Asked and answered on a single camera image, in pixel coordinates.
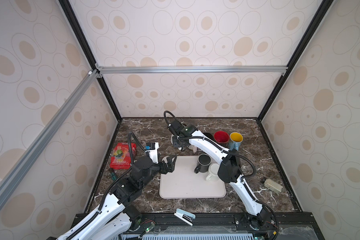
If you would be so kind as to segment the blue butterfly mug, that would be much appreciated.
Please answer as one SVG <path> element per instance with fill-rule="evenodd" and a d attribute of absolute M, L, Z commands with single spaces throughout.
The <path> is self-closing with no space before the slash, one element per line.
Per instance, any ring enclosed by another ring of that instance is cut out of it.
<path fill-rule="evenodd" d="M 229 149 L 232 150 L 236 150 L 238 151 L 240 148 L 240 145 L 243 141 L 243 135 L 238 133 L 238 132 L 233 132 L 230 134 L 230 140 L 229 140 L 229 144 L 228 147 Z"/>

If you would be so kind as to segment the cream white mug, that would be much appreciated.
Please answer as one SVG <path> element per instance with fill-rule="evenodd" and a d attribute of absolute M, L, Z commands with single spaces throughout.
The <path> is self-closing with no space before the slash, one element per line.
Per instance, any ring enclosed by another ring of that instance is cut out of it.
<path fill-rule="evenodd" d="M 216 181 L 219 181 L 220 178 L 218 176 L 218 171 L 219 171 L 219 168 L 220 168 L 220 165 L 219 164 L 211 164 L 209 166 L 209 169 L 208 169 L 208 175 L 206 177 L 206 181 L 212 181 L 212 182 L 216 182 Z"/>

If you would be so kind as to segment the black and white mug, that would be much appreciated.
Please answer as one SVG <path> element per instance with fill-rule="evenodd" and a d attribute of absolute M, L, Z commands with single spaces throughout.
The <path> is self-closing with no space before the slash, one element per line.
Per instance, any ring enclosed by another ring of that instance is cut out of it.
<path fill-rule="evenodd" d="M 214 137 L 213 137 L 213 135 L 210 134 L 210 133 L 204 133 L 204 135 L 205 135 L 206 137 L 208 137 L 209 139 L 211 139 L 212 141 L 215 140 Z"/>

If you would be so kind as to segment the pink ceramic mug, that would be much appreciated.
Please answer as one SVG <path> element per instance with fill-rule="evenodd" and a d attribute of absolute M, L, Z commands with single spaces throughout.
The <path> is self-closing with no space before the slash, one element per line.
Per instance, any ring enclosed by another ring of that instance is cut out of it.
<path fill-rule="evenodd" d="M 194 146 L 194 145 L 189 145 L 188 149 L 190 149 L 192 151 L 197 151 L 198 150 L 198 148 L 196 146 Z"/>

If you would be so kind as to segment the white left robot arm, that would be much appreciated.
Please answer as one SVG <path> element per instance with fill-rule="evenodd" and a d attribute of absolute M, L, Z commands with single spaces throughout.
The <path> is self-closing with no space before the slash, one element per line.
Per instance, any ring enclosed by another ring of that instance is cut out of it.
<path fill-rule="evenodd" d="M 172 173 L 176 160 L 176 155 L 158 163 L 148 156 L 139 158 L 109 187 L 98 207 L 58 239 L 111 240 L 130 229 L 138 229 L 141 213 L 132 202 L 157 174 Z"/>

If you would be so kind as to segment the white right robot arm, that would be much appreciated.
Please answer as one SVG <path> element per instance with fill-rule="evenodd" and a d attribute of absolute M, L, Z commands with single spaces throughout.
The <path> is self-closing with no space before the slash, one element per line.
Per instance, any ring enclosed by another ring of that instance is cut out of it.
<path fill-rule="evenodd" d="M 247 178 L 255 176 L 255 165 L 246 157 L 229 150 L 203 134 L 192 124 L 186 125 L 170 111 L 164 111 L 164 120 L 168 130 L 173 135 L 175 148 L 186 148 L 190 145 L 202 150 L 219 165 L 218 177 L 229 184 L 243 202 L 247 219 L 252 229 L 260 230 L 266 224 L 271 224 L 279 230 L 276 213 L 267 204 L 258 200 L 247 183 Z"/>

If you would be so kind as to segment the black skull mug red inside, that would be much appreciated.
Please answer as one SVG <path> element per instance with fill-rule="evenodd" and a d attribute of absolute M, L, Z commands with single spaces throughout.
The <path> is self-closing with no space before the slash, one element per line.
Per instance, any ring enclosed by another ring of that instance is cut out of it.
<path fill-rule="evenodd" d="M 223 147 L 227 147 L 230 141 L 230 136 L 224 131 L 217 131 L 214 133 L 214 140 Z"/>

